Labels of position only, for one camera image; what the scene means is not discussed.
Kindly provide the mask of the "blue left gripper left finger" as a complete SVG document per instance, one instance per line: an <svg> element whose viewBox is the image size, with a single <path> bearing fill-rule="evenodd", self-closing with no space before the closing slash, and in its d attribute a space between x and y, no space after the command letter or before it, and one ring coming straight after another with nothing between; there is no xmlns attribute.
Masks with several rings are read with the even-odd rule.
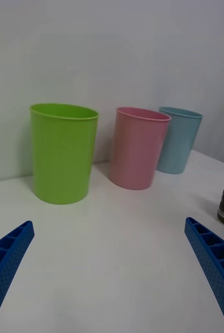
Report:
<svg viewBox="0 0 224 333"><path fill-rule="evenodd" d="M33 223L26 221L0 239L0 307L33 238Z"/></svg>

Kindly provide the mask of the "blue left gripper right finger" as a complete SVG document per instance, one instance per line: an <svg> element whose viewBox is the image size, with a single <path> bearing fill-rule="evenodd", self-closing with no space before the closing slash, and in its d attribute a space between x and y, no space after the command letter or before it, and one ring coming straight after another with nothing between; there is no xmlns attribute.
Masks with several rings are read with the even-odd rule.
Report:
<svg viewBox="0 0 224 333"><path fill-rule="evenodd" d="M191 217L184 233L224 316L224 240Z"/></svg>

